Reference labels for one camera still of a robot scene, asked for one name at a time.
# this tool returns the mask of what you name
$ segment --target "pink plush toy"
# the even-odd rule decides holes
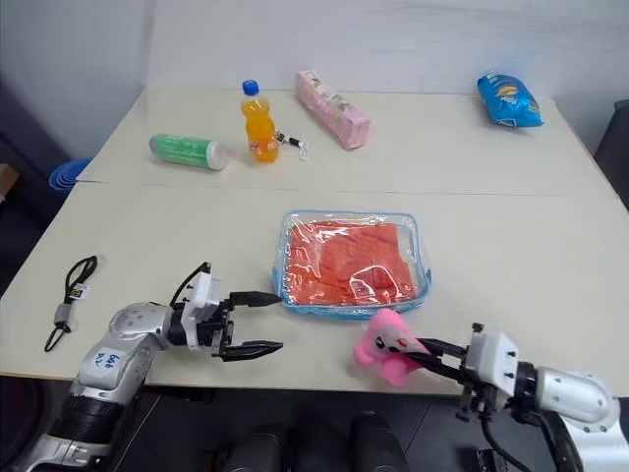
[[[391,385],[401,386],[407,376],[421,368],[405,352],[430,351],[406,329],[399,313],[383,308],[370,320],[367,333],[354,349],[354,357],[361,366],[380,363],[380,375]]]

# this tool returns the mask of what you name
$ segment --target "green bottle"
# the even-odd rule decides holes
[[[177,135],[155,135],[148,142],[153,155],[176,164],[220,170],[231,150],[212,140]]]

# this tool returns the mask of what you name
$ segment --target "blue bottle cap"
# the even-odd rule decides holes
[[[243,92],[245,95],[254,96],[259,93],[259,87],[257,86],[256,81],[244,81],[243,82]]]

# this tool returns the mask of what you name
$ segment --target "wall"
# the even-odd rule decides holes
[[[475,93],[500,71],[554,97],[592,151],[629,96],[625,0],[0,1],[20,40],[3,76],[74,155],[142,83],[290,89],[314,68],[339,89]]]

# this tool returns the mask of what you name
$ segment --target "pink box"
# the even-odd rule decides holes
[[[367,114],[324,84],[315,71],[297,73],[297,97],[345,149],[359,148],[367,140],[371,122]]]

